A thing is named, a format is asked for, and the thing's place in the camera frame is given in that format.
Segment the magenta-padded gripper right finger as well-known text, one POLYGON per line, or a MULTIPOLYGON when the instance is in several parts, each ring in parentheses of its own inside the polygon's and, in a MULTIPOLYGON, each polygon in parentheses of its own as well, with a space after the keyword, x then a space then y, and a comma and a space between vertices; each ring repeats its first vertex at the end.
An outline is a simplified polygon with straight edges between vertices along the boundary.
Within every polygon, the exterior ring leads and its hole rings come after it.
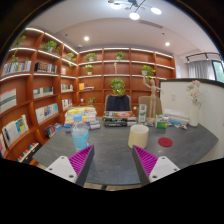
POLYGON ((166 156, 157 157, 139 146, 133 146, 132 155, 142 186, 179 171, 166 156))

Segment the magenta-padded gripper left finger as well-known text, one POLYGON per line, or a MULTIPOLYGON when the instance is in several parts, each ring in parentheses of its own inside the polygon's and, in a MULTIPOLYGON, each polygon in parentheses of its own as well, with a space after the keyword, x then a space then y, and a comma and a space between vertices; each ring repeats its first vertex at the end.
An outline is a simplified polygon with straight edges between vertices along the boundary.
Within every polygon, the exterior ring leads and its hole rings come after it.
POLYGON ((84 186, 93 157, 94 146, 91 145, 69 157, 60 156, 47 167, 47 171, 78 186, 84 186))

